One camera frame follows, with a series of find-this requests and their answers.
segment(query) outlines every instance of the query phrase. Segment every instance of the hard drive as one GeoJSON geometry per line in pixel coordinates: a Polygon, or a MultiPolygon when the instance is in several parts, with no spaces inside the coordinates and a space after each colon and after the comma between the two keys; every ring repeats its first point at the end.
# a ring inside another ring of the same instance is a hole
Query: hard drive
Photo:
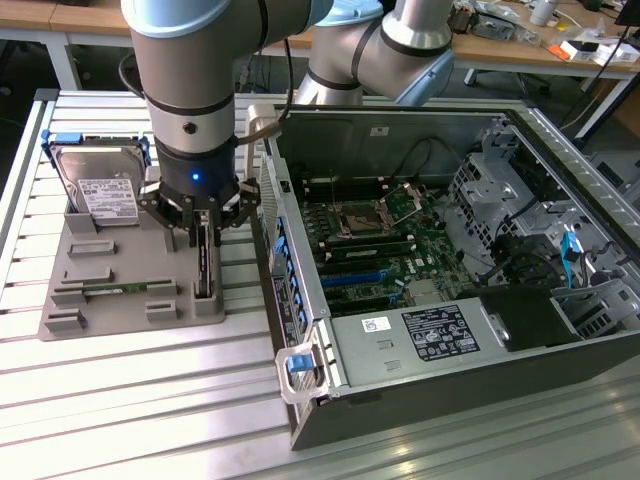
{"type": "Polygon", "coordinates": [[[72,213],[99,226],[136,225],[136,199],[150,165],[145,137],[43,135],[43,149],[64,184],[72,213]]]}

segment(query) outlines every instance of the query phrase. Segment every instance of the warning label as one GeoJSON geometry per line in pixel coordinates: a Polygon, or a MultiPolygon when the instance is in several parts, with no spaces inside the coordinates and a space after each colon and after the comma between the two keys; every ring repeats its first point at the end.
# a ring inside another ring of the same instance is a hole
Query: warning label
{"type": "Polygon", "coordinates": [[[457,305],[403,313],[402,318],[425,362],[480,351],[457,305]]]}
{"type": "Polygon", "coordinates": [[[82,196],[94,219],[135,218],[136,197],[128,178],[78,180],[82,196]]]}

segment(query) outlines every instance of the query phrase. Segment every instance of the white sticker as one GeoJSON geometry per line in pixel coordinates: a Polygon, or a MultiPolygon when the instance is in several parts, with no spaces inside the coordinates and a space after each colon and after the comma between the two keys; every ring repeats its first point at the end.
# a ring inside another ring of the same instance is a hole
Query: white sticker
{"type": "Polygon", "coordinates": [[[94,219],[138,216],[136,197],[128,178],[82,179],[78,184],[94,219]]]}
{"type": "Polygon", "coordinates": [[[377,250],[363,250],[361,252],[349,252],[345,255],[345,258],[351,257],[370,257],[378,253],[377,250]]]}
{"type": "Polygon", "coordinates": [[[373,127],[371,128],[372,137],[386,137],[389,135],[389,127],[373,127]]]}
{"type": "Polygon", "coordinates": [[[387,317],[365,318],[362,320],[362,326],[366,333],[391,330],[391,325],[389,325],[389,319],[387,317]]]}

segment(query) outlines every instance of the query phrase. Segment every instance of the metal slotted table surface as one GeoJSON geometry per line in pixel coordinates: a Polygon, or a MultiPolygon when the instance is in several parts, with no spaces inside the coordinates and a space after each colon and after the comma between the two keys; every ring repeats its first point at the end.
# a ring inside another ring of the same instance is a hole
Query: metal slotted table surface
{"type": "MultiPolygon", "coordinates": [[[[239,95],[238,132],[250,104],[283,99],[239,95]]],[[[291,452],[246,226],[223,238],[224,323],[40,342],[66,205],[40,153],[45,128],[149,134],[150,122],[125,93],[34,103],[0,204],[0,478],[638,477],[640,357],[584,384],[291,452]]]]}

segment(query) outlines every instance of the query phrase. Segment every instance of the motherboard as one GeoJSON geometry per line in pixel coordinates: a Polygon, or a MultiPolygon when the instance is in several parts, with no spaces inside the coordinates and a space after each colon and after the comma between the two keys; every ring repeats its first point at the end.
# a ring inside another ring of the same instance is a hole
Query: motherboard
{"type": "Polygon", "coordinates": [[[410,183],[377,187],[305,188],[303,220],[332,316],[443,302],[472,287],[443,206],[410,183]]]}

